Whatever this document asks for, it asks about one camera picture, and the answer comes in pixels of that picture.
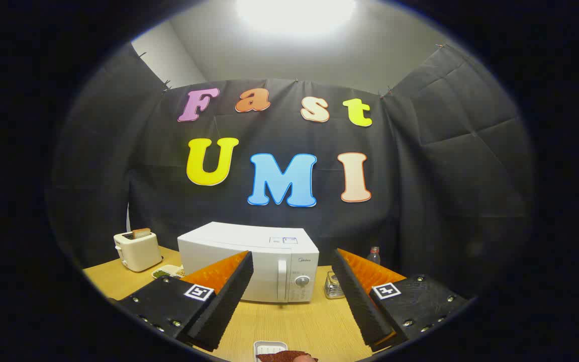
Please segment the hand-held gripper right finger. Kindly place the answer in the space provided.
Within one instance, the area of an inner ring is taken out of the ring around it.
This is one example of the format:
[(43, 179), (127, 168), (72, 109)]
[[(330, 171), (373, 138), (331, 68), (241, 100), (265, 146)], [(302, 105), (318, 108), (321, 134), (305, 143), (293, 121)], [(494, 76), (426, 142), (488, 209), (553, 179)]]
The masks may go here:
[(405, 277), (344, 249), (333, 252), (332, 270), (373, 352), (427, 334), (470, 301), (429, 275)]

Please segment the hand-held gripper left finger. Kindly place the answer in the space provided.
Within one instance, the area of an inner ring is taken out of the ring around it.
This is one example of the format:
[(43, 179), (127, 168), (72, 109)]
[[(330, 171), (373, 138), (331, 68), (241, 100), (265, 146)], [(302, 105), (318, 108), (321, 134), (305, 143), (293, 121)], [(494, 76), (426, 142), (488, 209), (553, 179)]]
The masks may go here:
[(116, 306), (160, 334), (212, 352), (253, 271), (253, 254), (244, 250), (184, 278), (156, 278), (117, 300)]

